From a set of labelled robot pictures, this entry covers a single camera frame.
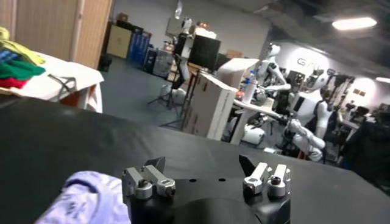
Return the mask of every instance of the green cloth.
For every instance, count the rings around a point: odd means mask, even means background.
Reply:
[[[25,61],[0,63],[0,79],[14,78],[19,81],[25,81],[44,72],[44,68],[32,65]]]

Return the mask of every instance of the black table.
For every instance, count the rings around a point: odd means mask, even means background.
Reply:
[[[0,223],[32,223],[72,173],[120,177],[166,157],[172,178],[243,177],[240,153],[292,172],[292,223],[389,223],[390,199],[348,170],[147,127],[37,99],[0,96]]]

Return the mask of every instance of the plastic bottle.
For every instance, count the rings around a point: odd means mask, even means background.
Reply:
[[[246,89],[245,89],[245,95],[244,95],[243,100],[242,100],[243,103],[250,104],[250,102],[252,101],[252,98],[255,94],[257,84],[258,84],[258,81],[256,80],[256,76],[255,76],[254,72],[251,71],[250,76],[249,76],[249,82],[248,82]]]

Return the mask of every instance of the wall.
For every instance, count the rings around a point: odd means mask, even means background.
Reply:
[[[310,75],[313,68],[324,69],[329,68],[347,75],[355,76],[355,82],[350,88],[344,103],[354,100],[359,106],[374,109],[381,103],[390,104],[390,84],[381,83],[375,80],[375,77],[370,77],[361,71],[335,61],[324,54],[308,49],[296,43],[280,42],[282,50],[276,61],[283,67],[291,71],[301,72],[305,75]],[[366,96],[352,93],[354,89],[359,89],[366,92]]]
[[[162,47],[168,20],[174,15],[176,0],[116,0],[114,15],[124,12],[129,22],[153,33],[151,43]],[[243,13],[208,0],[184,0],[183,16],[196,23],[209,23],[221,40],[221,53],[227,49],[241,51],[244,56],[258,58],[269,31],[269,23],[259,16]]]

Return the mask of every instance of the red cloth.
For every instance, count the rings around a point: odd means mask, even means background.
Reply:
[[[7,88],[7,89],[11,87],[16,87],[18,89],[21,89],[22,87],[25,86],[27,82],[28,80],[19,81],[14,78],[0,79],[0,87]]]

